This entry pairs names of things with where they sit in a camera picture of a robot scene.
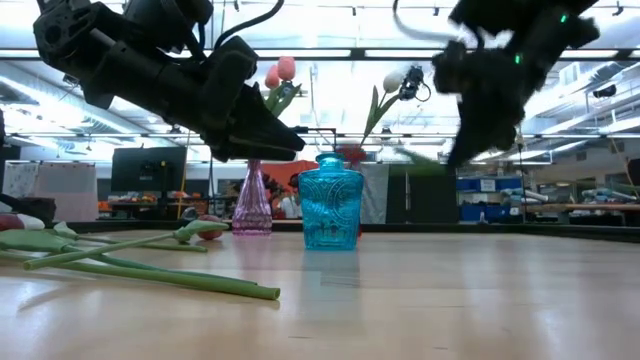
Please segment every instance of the pink tulip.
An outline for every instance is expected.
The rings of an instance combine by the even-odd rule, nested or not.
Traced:
[[[267,78],[264,79],[264,84],[268,89],[275,89],[280,86],[280,78],[278,77],[278,65],[273,65],[267,72]]]
[[[278,60],[278,76],[283,81],[291,81],[296,76],[296,61],[290,56]]]

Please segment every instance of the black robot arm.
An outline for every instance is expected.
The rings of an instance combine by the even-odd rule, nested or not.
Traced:
[[[205,56],[192,29],[202,30],[210,19],[210,1],[130,0],[122,15],[89,0],[38,4],[38,52],[77,80],[87,103],[107,109],[121,97],[199,133],[220,161],[293,160],[304,147],[266,108],[258,84],[245,84],[258,60],[247,43],[234,36]],[[167,54],[185,47],[189,59]]]
[[[451,41],[433,59],[440,93],[461,94],[460,129],[448,165],[457,168],[492,148],[509,150],[524,105],[544,85],[567,48],[579,48],[600,33],[579,15],[597,0],[460,0],[450,19],[479,36],[512,31],[504,48],[478,48]]]

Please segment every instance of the turquoise vase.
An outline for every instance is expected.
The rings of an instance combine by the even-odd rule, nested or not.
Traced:
[[[316,157],[319,168],[298,177],[307,249],[352,250],[360,225],[364,177],[344,169],[344,156]]]

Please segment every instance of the pink glass vase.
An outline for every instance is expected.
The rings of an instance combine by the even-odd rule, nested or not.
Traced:
[[[244,179],[238,205],[233,213],[234,235],[271,234],[271,206],[262,181],[260,160],[249,160],[247,177]]]

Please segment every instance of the white tulip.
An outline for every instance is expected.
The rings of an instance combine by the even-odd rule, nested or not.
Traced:
[[[384,78],[382,87],[386,93],[393,93],[398,91],[403,80],[404,74],[394,71]]]

